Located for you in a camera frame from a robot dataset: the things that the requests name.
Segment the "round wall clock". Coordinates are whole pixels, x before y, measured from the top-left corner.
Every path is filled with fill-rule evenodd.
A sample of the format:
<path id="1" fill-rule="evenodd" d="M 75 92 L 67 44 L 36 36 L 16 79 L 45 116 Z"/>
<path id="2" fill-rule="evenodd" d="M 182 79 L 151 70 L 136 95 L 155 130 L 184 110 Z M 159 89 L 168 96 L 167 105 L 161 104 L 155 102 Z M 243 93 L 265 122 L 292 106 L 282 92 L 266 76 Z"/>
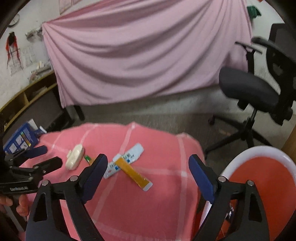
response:
<path id="1" fill-rule="evenodd" d="M 19 21 L 20 21 L 20 15 L 16 14 L 15 17 L 9 23 L 8 27 L 13 28 L 15 25 L 17 25 L 19 23 Z"/>

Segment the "red tassel wall ornament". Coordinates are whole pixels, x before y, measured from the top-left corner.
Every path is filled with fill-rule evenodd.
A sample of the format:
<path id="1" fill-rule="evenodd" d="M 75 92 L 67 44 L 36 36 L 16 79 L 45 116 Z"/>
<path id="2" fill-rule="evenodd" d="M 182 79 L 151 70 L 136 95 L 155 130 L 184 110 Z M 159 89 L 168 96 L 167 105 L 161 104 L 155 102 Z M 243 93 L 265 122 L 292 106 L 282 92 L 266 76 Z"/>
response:
<path id="1" fill-rule="evenodd" d="M 13 53 L 16 54 L 17 60 L 20 63 L 20 65 L 22 64 L 20 60 L 20 53 L 19 53 L 15 32 L 10 32 L 7 37 L 6 53 L 7 53 L 7 65 L 9 64 L 9 61 L 13 58 Z"/>

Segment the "pink hanging sheet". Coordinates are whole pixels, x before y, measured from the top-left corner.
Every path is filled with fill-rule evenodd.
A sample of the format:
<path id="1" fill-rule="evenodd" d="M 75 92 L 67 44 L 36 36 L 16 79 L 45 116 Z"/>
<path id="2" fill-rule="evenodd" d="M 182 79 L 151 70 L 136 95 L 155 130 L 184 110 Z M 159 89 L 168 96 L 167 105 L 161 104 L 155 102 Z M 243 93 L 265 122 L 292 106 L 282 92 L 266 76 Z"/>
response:
<path id="1" fill-rule="evenodd" d="M 100 1 L 42 29 L 64 107 L 216 85 L 252 36 L 245 1 Z"/>

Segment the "stack of books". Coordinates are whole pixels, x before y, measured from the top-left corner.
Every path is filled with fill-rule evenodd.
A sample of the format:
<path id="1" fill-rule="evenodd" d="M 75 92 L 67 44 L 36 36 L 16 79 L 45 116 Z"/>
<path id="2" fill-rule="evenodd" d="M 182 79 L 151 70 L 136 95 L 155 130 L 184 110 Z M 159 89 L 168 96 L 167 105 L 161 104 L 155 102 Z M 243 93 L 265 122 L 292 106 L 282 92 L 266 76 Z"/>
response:
<path id="1" fill-rule="evenodd" d="M 41 78 L 45 73 L 50 72 L 52 70 L 52 65 L 50 62 L 44 63 L 39 61 L 37 68 L 31 71 L 31 75 L 28 80 L 29 83 L 33 83 Z"/>

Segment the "black office chair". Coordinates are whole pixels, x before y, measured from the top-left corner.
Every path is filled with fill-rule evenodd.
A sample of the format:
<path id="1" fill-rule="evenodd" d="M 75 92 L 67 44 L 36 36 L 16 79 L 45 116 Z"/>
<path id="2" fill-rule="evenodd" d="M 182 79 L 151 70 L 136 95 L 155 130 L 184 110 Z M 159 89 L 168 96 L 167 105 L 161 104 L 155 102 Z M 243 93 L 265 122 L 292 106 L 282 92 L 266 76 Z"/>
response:
<path id="1" fill-rule="evenodd" d="M 238 101 L 240 109 L 244 110 L 250 105 L 253 112 L 242 123 L 213 115 L 209 119 L 209 125 L 212 126 L 216 120 L 220 120 L 236 128 L 237 132 L 206 148 L 205 155 L 236 140 L 245 141 L 249 148 L 254 147 L 254 141 L 270 146 L 270 142 L 253 129 L 258 111 L 269 113 L 273 121 L 280 126 L 292 118 L 292 105 L 295 102 L 295 30 L 284 23 L 272 24 L 269 39 L 253 37 L 251 41 L 266 48 L 267 70 L 279 85 L 280 92 L 276 92 L 267 81 L 254 74 L 254 54 L 261 54 L 262 51 L 237 41 L 236 44 L 245 49 L 248 71 L 221 68 L 219 86 L 226 97 Z"/>

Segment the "wooden cabinet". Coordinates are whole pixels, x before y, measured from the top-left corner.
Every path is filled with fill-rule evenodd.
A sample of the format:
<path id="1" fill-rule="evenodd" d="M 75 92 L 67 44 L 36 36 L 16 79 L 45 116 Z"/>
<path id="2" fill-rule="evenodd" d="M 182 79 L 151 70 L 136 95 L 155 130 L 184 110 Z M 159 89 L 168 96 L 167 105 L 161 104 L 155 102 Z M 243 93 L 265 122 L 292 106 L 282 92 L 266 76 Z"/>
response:
<path id="1" fill-rule="evenodd" d="M 295 161 L 296 156 L 296 126 L 293 128 L 287 141 L 281 148 L 293 161 Z"/>

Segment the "red plastic trash bucket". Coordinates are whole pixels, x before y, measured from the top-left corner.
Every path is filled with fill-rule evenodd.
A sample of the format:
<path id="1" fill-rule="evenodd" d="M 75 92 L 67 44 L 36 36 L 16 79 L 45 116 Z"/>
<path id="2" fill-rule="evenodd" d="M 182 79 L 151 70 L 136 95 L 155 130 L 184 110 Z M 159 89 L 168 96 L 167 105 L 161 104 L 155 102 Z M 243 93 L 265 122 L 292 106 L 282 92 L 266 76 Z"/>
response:
<path id="1" fill-rule="evenodd" d="M 253 147 L 235 157 L 218 176 L 236 183 L 253 181 L 264 205 L 269 240 L 295 240 L 295 163 L 287 154 L 274 147 Z M 231 201 L 217 240 L 225 237 L 236 203 Z M 200 226 L 211 206 L 206 201 Z"/>

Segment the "wooden wall shelf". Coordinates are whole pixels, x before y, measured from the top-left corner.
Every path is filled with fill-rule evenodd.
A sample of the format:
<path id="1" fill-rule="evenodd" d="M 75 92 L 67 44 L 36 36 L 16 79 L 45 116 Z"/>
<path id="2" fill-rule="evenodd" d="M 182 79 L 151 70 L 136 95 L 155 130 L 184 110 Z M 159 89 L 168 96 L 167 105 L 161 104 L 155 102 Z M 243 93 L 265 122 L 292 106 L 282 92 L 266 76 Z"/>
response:
<path id="1" fill-rule="evenodd" d="M 19 91 L 1 108 L 1 120 L 6 132 L 14 122 L 38 99 L 57 87 L 55 72 L 52 70 L 26 88 Z"/>

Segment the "white medicine sachet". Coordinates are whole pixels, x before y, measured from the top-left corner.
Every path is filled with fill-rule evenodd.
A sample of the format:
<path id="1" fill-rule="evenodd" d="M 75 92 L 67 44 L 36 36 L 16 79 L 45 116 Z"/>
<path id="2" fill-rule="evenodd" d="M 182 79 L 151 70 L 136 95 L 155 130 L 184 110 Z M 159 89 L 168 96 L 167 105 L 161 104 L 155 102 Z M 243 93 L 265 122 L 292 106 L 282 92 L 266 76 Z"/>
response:
<path id="1" fill-rule="evenodd" d="M 123 158 L 128 164 L 131 164 L 139 159 L 139 157 L 144 152 L 144 148 L 140 143 L 134 145 L 131 149 L 125 152 L 123 155 L 117 154 L 110 163 L 108 163 L 107 170 L 104 173 L 104 179 L 108 179 L 109 177 L 113 176 L 115 173 L 120 171 L 119 166 L 116 165 L 116 161 L 119 158 Z"/>

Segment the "orange stick sachet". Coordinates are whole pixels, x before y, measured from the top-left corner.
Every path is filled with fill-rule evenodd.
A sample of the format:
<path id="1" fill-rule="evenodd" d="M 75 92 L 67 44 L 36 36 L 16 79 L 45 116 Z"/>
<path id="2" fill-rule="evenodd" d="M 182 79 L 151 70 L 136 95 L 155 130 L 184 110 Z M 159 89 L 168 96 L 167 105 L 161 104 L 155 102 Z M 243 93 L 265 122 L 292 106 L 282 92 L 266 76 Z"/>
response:
<path id="1" fill-rule="evenodd" d="M 119 168 L 126 173 L 126 175 L 128 175 L 128 177 L 131 178 L 131 180 L 133 180 L 143 191 L 148 191 L 153 186 L 151 181 L 135 171 L 135 169 L 133 169 L 123 157 L 118 158 L 115 161 L 115 164 L 119 166 Z"/>

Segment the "pink checked tablecloth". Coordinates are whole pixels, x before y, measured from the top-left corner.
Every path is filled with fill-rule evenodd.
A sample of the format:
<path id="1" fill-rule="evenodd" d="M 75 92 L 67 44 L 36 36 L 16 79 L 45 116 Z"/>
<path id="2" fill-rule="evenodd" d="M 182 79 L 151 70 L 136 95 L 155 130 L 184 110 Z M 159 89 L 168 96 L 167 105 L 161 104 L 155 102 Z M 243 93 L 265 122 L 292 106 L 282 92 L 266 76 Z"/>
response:
<path id="1" fill-rule="evenodd" d="M 123 170 L 103 178 L 86 209 L 105 240 L 190 240 L 200 199 L 189 157 L 202 158 L 197 140 L 138 123 L 85 123 L 42 135 L 48 152 L 25 163 L 31 167 L 52 157 L 63 162 L 76 145 L 95 159 L 134 157 L 134 174 Z"/>

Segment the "green hanging dustpan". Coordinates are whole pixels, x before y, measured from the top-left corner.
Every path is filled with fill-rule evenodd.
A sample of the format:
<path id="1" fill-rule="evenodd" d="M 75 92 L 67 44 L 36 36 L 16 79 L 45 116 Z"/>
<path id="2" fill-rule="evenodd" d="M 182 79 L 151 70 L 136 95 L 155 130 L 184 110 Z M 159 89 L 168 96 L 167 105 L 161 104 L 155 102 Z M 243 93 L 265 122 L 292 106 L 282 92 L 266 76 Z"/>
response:
<path id="1" fill-rule="evenodd" d="M 253 20 L 253 19 L 257 18 L 258 16 L 261 16 L 261 13 L 256 6 L 247 6 L 247 12 L 248 12 L 250 20 Z"/>

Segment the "blue cardboard box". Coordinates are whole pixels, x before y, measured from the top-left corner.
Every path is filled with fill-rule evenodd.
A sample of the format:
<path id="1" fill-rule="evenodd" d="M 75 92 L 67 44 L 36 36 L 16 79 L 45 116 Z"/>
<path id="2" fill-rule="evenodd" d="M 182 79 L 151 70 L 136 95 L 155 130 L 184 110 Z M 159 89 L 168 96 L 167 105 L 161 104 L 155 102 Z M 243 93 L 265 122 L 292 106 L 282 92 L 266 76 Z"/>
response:
<path id="1" fill-rule="evenodd" d="M 31 149 L 39 143 L 39 137 L 47 131 L 42 126 L 37 126 L 33 119 L 23 123 L 4 144 L 4 152 L 13 154 L 22 149 Z"/>

